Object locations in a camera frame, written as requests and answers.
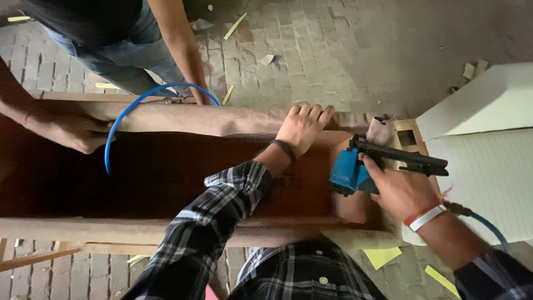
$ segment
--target yellow paper scrap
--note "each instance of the yellow paper scrap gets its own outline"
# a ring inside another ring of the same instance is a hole
[[[226,102],[228,102],[228,98],[230,97],[231,91],[233,91],[233,84],[230,86],[230,89],[226,93],[226,97],[224,97],[224,101],[222,101],[222,106],[226,105]]]
[[[111,84],[111,83],[102,83],[102,82],[97,82],[96,83],[96,87],[97,88],[103,88],[103,89],[119,89],[119,87],[117,87],[116,85],[114,84]]]
[[[148,255],[135,255],[134,257],[128,259],[128,263],[134,262],[141,257],[148,257]]]
[[[235,28],[237,28],[237,26],[239,25],[239,23],[244,19],[244,17],[246,16],[247,12],[245,12],[242,16],[240,16],[240,18],[237,20],[237,22],[235,22],[235,24],[233,24],[233,26],[231,26],[230,28],[230,31],[228,31],[228,33],[226,33],[226,36],[224,37],[224,40],[227,40],[228,37],[230,37],[230,35],[233,33],[233,31],[235,30]]]
[[[29,20],[31,19],[30,17],[28,17],[27,15],[23,15],[21,17],[11,17],[11,18],[8,18],[7,21],[8,22],[17,22],[17,21],[24,21],[24,20]]]
[[[454,293],[455,296],[461,298],[459,296],[459,292],[457,291],[457,288],[454,286],[453,283],[451,283],[448,279],[446,279],[444,276],[439,274],[439,272],[435,271],[434,268],[430,267],[428,265],[426,267],[426,273],[429,274],[431,277],[435,278],[436,281],[438,281],[441,285],[443,285],[445,288],[449,289],[452,293]]]
[[[391,249],[367,249],[363,251],[376,270],[401,254],[401,250],[398,247]]]

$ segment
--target plaid shirt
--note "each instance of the plaid shirt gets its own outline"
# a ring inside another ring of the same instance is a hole
[[[207,177],[205,185],[207,191],[170,223],[163,242],[123,299],[203,300],[226,241],[237,224],[252,214],[271,187],[272,178],[262,164],[248,161]],[[494,274],[487,275],[472,263],[456,272],[458,278],[464,278],[458,285],[464,299],[532,295],[530,272],[501,252],[483,260],[481,265],[489,272],[495,270],[492,260],[496,265],[506,266],[505,285],[498,285]],[[513,273],[517,270],[522,279],[528,280],[515,280]],[[299,298],[385,299],[355,261],[327,240],[257,249],[241,270],[237,287],[229,296],[229,299]]]

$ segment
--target wristband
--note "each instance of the wristband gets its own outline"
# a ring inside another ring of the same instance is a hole
[[[420,229],[420,227],[424,226],[427,222],[433,220],[436,216],[440,215],[446,210],[447,208],[443,204],[437,205],[425,214],[421,215],[420,218],[414,220],[408,226],[409,228],[411,228],[412,231],[416,232]]]
[[[296,154],[294,154],[293,148],[291,145],[289,145],[289,143],[278,139],[275,139],[270,143],[278,145],[283,150],[283,152],[285,152],[290,157],[290,160],[292,160],[293,162],[296,161]]]

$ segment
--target plaid sleeve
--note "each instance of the plaid sleeve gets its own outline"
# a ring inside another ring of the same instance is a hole
[[[123,299],[204,299],[226,241],[272,183],[266,170],[248,161],[207,177],[207,190],[172,220]]]

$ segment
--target stone floor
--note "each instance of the stone floor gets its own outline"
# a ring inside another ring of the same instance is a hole
[[[219,98],[235,88],[229,106],[287,107],[297,101],[334,104],[338,110],[417,117],[447,96],[466,62],[491,64],[533,60],[533,2],[242,0],[214,4],[205,19],[216,24],[198,31],[206,79]],[[237,18],[248,15],[228,40]],[[257,63],[265,54],[280,58],[280,70]],[[100,78],[48,38],[36,22],[0,28],[0,56],[28,90],[124,93],[99,89]],[[27,241],[9,257],[52,246]],[[533,267],[532,247],[516,243],[515,255]],[[390,299],[455,299],[423,268],[452,274],[427,247],[402,247],[403,254],[374,270],[361,252],[351,253]],[[243,248],[227,249],[218,262],[213,289],[221,298],[235,286]],[[75,254],[0,273],[0,300],[118,299],[144,262],[128,256]]]

